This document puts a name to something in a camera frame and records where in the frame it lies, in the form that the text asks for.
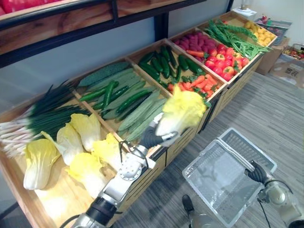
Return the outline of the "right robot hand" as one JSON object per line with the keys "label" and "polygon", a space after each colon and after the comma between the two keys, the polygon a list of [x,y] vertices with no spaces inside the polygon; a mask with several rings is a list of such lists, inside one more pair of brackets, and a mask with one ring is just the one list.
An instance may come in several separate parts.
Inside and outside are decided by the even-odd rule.
{"label": "right robot hand", "polygon": [[245,169],[245,174],[251,178],[253,181],[265,184],[268,179],[271,178],[271,175],[266,172],[266,169],[254,160],[252,160],[251,165],[254,167],[253,171],[250,171],[248,169]]}

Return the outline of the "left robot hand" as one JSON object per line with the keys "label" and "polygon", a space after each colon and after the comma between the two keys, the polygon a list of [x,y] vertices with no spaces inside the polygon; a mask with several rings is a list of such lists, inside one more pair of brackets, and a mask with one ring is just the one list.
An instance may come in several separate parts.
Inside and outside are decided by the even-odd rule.
{"label": "left robot hand", "polygon": [[156,130],[162,116],[163,113],[159,113],[155,116],[142,134],[139,144],[146,149],[150,149],[157,145],[169,147],[180,137],[180,134],[176,131],[164,135],[156,135]]}

